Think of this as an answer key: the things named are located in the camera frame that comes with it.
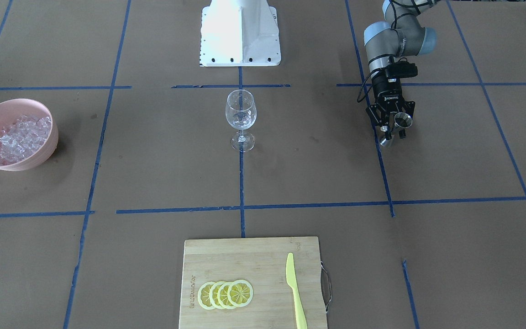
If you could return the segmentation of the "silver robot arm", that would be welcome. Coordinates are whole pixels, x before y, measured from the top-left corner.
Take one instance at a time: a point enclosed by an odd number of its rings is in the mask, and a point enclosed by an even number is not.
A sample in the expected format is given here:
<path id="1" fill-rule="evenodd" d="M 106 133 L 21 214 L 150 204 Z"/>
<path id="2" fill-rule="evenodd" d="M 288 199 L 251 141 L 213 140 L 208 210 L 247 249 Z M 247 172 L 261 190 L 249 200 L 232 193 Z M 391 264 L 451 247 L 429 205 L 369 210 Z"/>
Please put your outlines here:
<path id="1" fill-rule="evenodd" d="M 401 80 L 416 77 L 418 68 L 408 56 L 429 54 L 437 43 L 436 31 L 422 27 L 418 16 L 437 4 L 436 0 L 385 0 L 384 21 L 371 24 L 364 31 L 374 103 L 367 114 L 374 127 L 382 132 L 385 146 L 398 135 L 406 137 L 413 123 L 416 103 L 403 97 Z"/>

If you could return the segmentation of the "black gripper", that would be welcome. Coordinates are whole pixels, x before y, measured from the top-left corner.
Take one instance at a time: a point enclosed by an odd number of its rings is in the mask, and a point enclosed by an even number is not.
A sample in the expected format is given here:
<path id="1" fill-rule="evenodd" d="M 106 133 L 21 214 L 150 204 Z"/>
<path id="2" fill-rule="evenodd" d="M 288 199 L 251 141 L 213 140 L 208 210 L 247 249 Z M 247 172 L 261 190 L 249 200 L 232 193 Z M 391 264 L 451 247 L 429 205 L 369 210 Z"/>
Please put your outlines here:
<path id="1" fill-rule="evenodd" d="M 416 103 L 403 96 L 399 75 L 391 69 L 374 69 L 371 72 L 374 102 L 366 108 L 371 124 L 382 133 L 388 133 L 388 113 L 397 112 L 397 133 L 400 139 L 406 138 L 406 129 L 413 123 Z"/>

